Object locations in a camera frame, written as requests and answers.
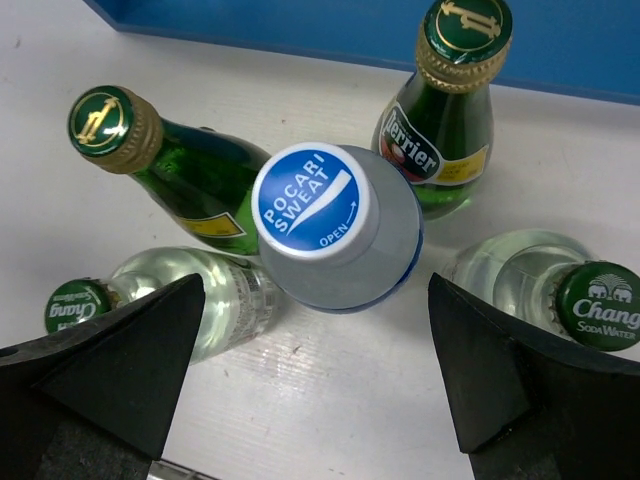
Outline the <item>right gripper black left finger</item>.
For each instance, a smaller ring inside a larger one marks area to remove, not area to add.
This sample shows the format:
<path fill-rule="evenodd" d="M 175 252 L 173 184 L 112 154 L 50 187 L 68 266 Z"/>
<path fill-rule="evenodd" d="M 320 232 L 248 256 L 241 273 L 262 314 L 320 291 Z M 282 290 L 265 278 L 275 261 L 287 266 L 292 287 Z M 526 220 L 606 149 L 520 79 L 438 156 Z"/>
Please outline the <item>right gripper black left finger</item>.
<path fill-rule="evenodd" d="M 190 274 L 1 350 L 4 479 L 144 479 L 162 456 L 205 302 Z"/>

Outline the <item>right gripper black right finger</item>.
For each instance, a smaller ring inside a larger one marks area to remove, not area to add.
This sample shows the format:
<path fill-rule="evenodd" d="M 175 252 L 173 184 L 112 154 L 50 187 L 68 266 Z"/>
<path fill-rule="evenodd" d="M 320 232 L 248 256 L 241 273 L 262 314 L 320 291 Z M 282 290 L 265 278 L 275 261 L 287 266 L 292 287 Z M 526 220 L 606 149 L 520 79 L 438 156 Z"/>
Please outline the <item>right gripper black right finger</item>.
<path fill-rule="evenodd" d="M 638 362 L 525 323 L 438 274 L 428 310 L 475 478 L 638 478 Z"/>

